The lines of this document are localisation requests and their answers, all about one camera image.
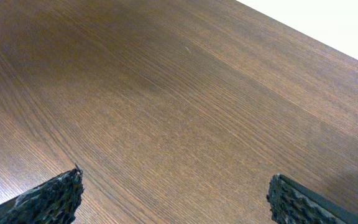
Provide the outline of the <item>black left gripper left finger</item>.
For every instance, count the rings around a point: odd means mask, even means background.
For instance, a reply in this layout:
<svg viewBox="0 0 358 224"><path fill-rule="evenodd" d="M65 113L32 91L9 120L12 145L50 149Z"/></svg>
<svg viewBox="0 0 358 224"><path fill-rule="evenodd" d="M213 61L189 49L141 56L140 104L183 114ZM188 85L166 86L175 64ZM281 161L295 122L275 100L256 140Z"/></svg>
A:
<svg viewBox="0 0 358 224"><path fill-rule="evenodd" d="M71 224L84 192L76 166L0 204L0 224Z"/></svg>

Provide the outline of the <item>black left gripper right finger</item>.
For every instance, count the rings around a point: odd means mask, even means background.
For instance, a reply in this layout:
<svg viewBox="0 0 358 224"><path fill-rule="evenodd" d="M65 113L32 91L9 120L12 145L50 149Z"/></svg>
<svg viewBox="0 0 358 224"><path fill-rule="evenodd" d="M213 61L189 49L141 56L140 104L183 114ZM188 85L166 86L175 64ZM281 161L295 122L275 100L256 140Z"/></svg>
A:
<svg viewBox="0 0 358 224"><path fill-rule="evenodd" d="M358 224L358 215L283 174L270 180L267 201L278 224Z"/></svg>

